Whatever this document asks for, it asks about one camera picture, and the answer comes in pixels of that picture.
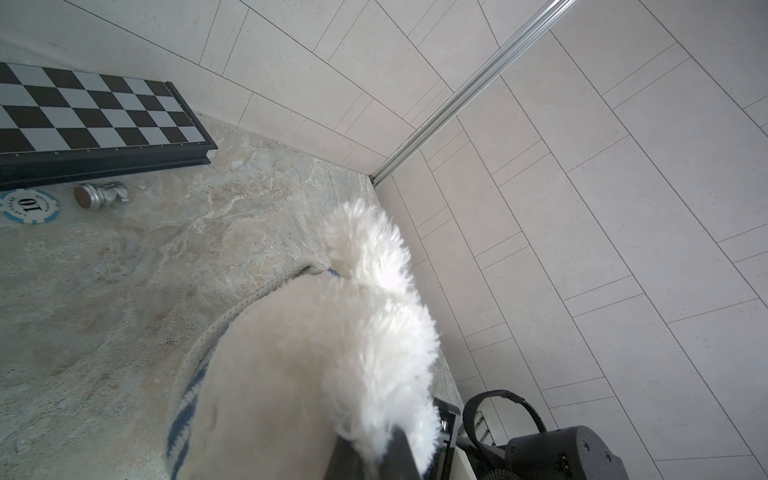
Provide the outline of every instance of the chessboard square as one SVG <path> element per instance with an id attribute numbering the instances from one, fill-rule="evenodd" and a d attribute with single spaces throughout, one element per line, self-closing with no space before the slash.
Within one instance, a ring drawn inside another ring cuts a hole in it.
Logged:
<path id="1" fill-rule="evenodd" d="M 78 78 L 74 76 L 74 72 L 71 70 L 61 70 L 59 68 L 43 68 L 43 70 L 53 84 L 59 88 L 76 88 L 78 90 L 84 90 L 83 84 L 80 83 Z"/>
<path id="2" fill-rule="evenodd" d="M 141 134 L 138 128 L 115 128 L 128 147 L 134 145 L 149 145 L 147 139 Z"/>
<path id="3" fill-rule="evenodd" d="M 157 97 L 157 100 L 163 105 L 165 111 L 184 111 L 179 102 L 173 97 Z"/>
<path id="4" fill-rule="evenodd" d="M 111 127 L 112 124 L 98 108 L 75 108 L 74 112 L 83 120 L 85 127 Z"/>
<path id="5" fill-rule="evenodd" d="M 24 85 L 15 84 L 0 84 L 0 105 L 37 106 Z"/>
<path id="6" fill-rule="evenodd" d="M 3 84 L 21 84 L 16 78 L 16 74 L 8 66 L 7 63 L 0 62 L 0 83 Z"/>
<path id="7" fill-rule="evenodd" d="M 55 128 L 22 128 L 22 133 L 36 151 L 69 150 Z"/>
<path id="8" fill-rule="evenodd" d="M 125 78 L 125 82 L 131 87 L 135 94 L 152 95 L 152 90 L 147 86 L 147 82 L 140 78 Z"/>
<path id="9" fill-rule="evenodd" d="M 187 143 L 187 138 L 181 133 L 177 127 L 162 127 L 160 129 L 169 142 L 172 144 Z"/>
<path id="10" fill-rule="evenodd" d="M 50 78 L 45 74 L 41 67 L 30 67 L 29 65 L 8 64 L 16 74 L 16 78 L 22 85 L 34 85 L 36 87 L 55 87 Z"/>
<path id="11" fill-rule="evenodd" d="M 187 141 L 205 141 L 205 137 L 197 131 L 196 127 L 179 127 L 179 130 L 187 138 Z"/>
<path id="12" fill-rule="evenodd" d="M 174 119 L 177 127 L 191 127 L 194 125 L 192 120 L 183 111 L 169 111 L 168 114 Z"/>
<path id="13" fill-rule="evenodd" d="M 149 86 L 150 90 L 152 90 L 152 93 L 157 95 L 158 97 L 170 97 L 170 92 L 168 91 L 168 87 L 165 86 L 165 84 L 161 81 L 154 81 L 154 80 L 145 80 L 147 82 L 147 86 Z"/>
<path id="14" fill-rule="evenodd" d="M 3 107 L 0 107 L 0 128 L 18 128 Z"/>
<path id="15" fill-rule="evenodd" d="M 144 135 L 144 138 L 147 139 L 149 145 L 165 145 L 170 143 L 158 127 L 140 127 L 139 130 Z"/>
<path id="16" fill-rule="evenodd" d="M 12 107 L 5 106 L 5 111 L 13 119 L 13 123 L 19 128 L 53 128 L 53 124 L 45 116 L 40 107 Z"/>
<path id="17" fill-rule="evenodd" d="M 127 110 L 137 127 L 156 127 L 152 117 L 144 110 Z"/>
<path id="18" fill-rule="evenodd" d="M 0 154 L 33 151 L 35 148 L 17 128 L 0 128 Z"/>
<path id="19" fill-rule="evenodd" d="M 27 91 L 40 107 L 68 107 L 69 104 L 56 87 L 33 87 L 26 85 Z"/>
<path id="20" fill-rule="evenodd" d="M 98 108 L 91 94 L 85 90 L 75 90 L 74 88 L 59 88 L 61 95 L 67 99 L 70 107 L 73 108 Z"/>
<path id="21" fill-rule="evenodd" d="M 125 147 L 125 142 L 113 128 L 88 128 L 101 148 Z"/>
<path id="22" fill-rule="evenodd" d="M 122 102 L 118 101 L 115 95 L 126 95 L 126 94 L 113 94 L 110 91 L 91 91 L 91 90 L 89 90 L 88 93 L 90 94 L 91 98 L 94 99 L 94 101 L 96 102 L 96 105 L 98 105 L 99 108 L 123 108 Z"/>
<path id="23" fill-rule="evenodd" d="M 158 127 L 175 127 L 174 119 L 166 111 L 151 111 L 149 115 Z"/>
<path id="24" fill-rule="evenodd" d="M 104 83 L 99 74 L 76 71 L 74 75 L 86 90 L 109 91 L 109 87 Z"/>
<path id="25" fill-rule="evenodd" d="M 102 75 L 101 80 L 104 80 L 104 83 L 107 84 L 110 91 L 119 91 L 124 94 L 133 93 L 131 91 L 131 87 L 129 87 L 128 84 L 125 83 L 125 79 L 122 77 L 115 77 L 113 75 Z"/>
<path id="26" fill-rule="evenodd" d="M 98 142 L 86 128 L 58 128 L 57 130 L 72 150 L 98 148 Z"/>
<path id="27" fill-rule="evenodd" d="M 121 94 L 116 93 L 114 96 L 120 102 L 125 110 L 144 110 L 144 106 L 141 104 L 136 94 Z"/>
<path id="28" fill-rule="evenodd" d="M 83 128 L 85 125 L 71 108 L 40 107 L 55 128 Z"/>
<path id="29" fill-rule="evenodd" d="M 157 97 L 155 97 L 154 95 L 136 95 L 136 96 L 139 98 L 139 101 L 147 110 L 155 110 L 155 111 L 164 110 L 163 105 L 161 105 L 161 103 L 157 100 Z"/>
<path id="30" fill-rule="evenodd" d="M 102 110 L 113 127 L 135 127 L 136 124 L 125 110 Z"/>

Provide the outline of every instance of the white fur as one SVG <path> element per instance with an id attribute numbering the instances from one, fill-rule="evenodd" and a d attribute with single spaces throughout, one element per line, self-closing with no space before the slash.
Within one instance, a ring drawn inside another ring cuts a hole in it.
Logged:
<path id="1" fill-rule="evenodd" d="M 341 277 L 288 282 L 222 337 L 179 478 L 322 478 L 337 434 L 371 467 L 392 425 L 406 433 L 419 472 L 429 466 L 438 337 L 400 232 L 358 200 L 329 216 L 324 239 Z"/>

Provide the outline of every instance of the silver metal strip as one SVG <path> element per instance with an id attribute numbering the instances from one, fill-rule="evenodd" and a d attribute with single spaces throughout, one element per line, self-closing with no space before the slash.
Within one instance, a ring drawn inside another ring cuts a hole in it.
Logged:
<path id="1" fill-rule="evenodd" d="M 531 20 L 512 36 L 480 67 L 454 94 L 408 137 L 371 176 L 373 186 L 378 187 L 394 171 L 416 152 L 429 138 L 447 124 L 473 98 L 485 90 L 525 50 L 538 40 L 578 0 L 554 0 L 536 12 Z"/>

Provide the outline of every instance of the blue and white poker chip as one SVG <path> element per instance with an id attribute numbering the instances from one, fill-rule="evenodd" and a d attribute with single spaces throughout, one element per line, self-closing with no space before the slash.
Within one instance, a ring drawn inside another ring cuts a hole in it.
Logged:
<path id="1" fill-rule="evenodd" d="M 19 188 L 0 197 L 0 210 L 15 222 L 46 223 L 58 216 L 58 202 L 40 190 Z"/>

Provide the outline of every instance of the folding chess board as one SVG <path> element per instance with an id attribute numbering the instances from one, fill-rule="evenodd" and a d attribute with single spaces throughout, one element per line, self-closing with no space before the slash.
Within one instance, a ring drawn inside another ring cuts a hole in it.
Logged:
<path id="1" fill-rule="evenodd" d="M 209 164 L 170 82 L 0 62 L 0 190 Z"/>

